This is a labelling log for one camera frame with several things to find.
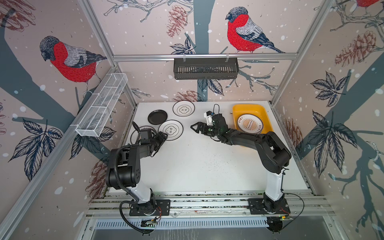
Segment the white plate grey emblem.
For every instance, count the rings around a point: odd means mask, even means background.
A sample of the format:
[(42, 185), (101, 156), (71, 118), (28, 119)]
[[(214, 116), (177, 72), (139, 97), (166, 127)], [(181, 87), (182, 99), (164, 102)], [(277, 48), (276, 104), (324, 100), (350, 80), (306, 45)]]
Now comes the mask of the white plate grey emblem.
[(158, 131), (168, 135), (167, 141), (174, 141), (182, 136), (184, 127), (177, 120), (168, 120), (159, 126)]

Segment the small black plate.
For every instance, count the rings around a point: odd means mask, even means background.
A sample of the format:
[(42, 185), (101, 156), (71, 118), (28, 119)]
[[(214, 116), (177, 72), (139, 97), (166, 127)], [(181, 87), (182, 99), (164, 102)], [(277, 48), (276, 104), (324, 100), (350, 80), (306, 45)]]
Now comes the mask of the small black plate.
[(148, 122), (151, 125), (161, 125), (168, 119), (168, 114), (164, 110), (155, 110), (148, 115)]

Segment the orange sunburst plate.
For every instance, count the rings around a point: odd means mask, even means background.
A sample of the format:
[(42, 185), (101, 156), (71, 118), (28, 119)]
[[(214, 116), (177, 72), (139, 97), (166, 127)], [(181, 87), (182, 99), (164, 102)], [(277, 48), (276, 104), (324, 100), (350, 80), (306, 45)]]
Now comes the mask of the orange sunburst plate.
[[(148, 130), (150, 129), (152, 131), (152, 135), (155, 136), (157, 131), (155, 130), (155, 128), (151, 127), (151, 126), (141, 126), (139, 127), (139, 129), (142, 131), (142, 130)], [(133, 145), (136, 143), (137, 139), (141, 139), (141, 137), (139, 136), (139, 133), (137, 130), (134, 130), (130, 136), (130, 143)]]
[(262, 120), (251, 114), (241, 115), (237, 120), (238, 128), (249, 134), (260, 134), (264, 128)]

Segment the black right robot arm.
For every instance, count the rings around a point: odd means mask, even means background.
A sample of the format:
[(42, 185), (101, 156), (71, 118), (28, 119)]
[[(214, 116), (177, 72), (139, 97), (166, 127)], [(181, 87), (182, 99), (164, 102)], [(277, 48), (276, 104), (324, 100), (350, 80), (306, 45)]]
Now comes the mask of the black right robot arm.
[(276, 213), (286, 204), (283, 193), (284, 170), (292, 158), (291, 152), (275, 132), (266, 134), (244, 133), (228, 127), (222, 114), (207, 112), (209, 124), (197, 122), (191, 129), (198, 134), (217, 139), (230, 146), (254, 149), (267, 170), (267, 186), (263, 194), (263, 208), (267, 213)]

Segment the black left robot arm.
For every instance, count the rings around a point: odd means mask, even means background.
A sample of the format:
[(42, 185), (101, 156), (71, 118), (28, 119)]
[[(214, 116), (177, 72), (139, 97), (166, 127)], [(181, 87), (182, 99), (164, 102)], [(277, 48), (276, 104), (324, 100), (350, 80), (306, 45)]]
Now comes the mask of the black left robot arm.
[(168, 134), (142, 130), (133, 145), (111, 150), (106, 172), (106, 185), (123, 190), (133, 198), (128, 203), (140, 214), (152, 215), (157, 211), (153, 191), (140, 183), (141, 159), (153, 157), (166, 142)]

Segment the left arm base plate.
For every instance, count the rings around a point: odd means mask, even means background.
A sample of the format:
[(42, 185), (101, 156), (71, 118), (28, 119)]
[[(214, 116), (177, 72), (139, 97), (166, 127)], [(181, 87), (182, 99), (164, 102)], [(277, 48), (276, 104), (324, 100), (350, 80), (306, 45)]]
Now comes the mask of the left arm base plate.
[(135, 204), (131, 206), (129, 216), (131, 217), (151, 217), (151, 216), (168, 216), (170, 214), (170, 200), (155, 200), (143, 204)]

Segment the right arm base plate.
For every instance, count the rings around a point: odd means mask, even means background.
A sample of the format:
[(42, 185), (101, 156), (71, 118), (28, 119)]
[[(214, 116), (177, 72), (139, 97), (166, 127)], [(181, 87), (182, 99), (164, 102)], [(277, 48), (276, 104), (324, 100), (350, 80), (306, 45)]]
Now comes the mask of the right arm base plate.
[(291, 213), (287, 200), (281, 197), (277, 201), (266, 199), (248, 199), (248, 207), (251, 215), (289, 215)]

